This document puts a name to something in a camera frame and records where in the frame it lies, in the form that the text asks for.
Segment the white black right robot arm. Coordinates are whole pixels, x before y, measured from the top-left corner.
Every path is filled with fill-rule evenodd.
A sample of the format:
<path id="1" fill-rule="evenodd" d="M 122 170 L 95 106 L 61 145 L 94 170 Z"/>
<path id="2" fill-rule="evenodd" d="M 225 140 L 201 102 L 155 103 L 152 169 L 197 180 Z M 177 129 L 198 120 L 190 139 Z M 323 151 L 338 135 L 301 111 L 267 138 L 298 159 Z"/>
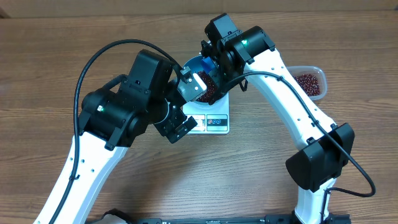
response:
<path id="1" fill-rule="evenodd" d="M 297 153 L 286 160 L 298 185 L 298 200 L 290 215 L 268 215 L 267 223 L 350 223 L 349 215 L 328 211 L 330 193 L 351 159 L 354 131 L 338 126 L 307 96 L 285 67 L 275 43 L 259 26 L 243 32 L 229 15 L 221 14 L 205 27 L 201 42 L 202 66 L 216 76 L 209 103 L 236 85 L 252 83 L 286 125 Z"/>

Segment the blue plastic measuring scoop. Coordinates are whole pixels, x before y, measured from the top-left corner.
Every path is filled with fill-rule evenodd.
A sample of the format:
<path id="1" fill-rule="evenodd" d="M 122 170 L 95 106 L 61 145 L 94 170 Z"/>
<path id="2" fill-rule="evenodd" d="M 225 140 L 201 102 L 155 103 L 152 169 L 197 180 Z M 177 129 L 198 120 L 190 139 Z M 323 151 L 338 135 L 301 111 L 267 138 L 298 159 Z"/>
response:
<path id="1" fill-rule="evenodd" d="M 216 65 L 214 64 L 213 60 L 210 57 L 202 58 L 200 64 L 206 74 L 209 74 L 211 71 L 213 71 L 216 68 Z"/>

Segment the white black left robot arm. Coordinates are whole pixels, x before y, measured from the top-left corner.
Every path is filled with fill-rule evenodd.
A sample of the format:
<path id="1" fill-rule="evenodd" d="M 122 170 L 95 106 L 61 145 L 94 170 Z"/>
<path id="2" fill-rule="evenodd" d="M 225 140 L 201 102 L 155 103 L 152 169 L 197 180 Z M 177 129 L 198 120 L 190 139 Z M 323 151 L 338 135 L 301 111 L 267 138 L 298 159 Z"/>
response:
<path id="1" fill-rule="evenodd" d="M 175 143 L 196 126 L 182 106 L 206 92 L 201 78 L 164 54 L 141 50 L 120 75 L 81 101 L 68 159 L 37 223 L 84 223 L 135 138 L 154 125 Z"/>

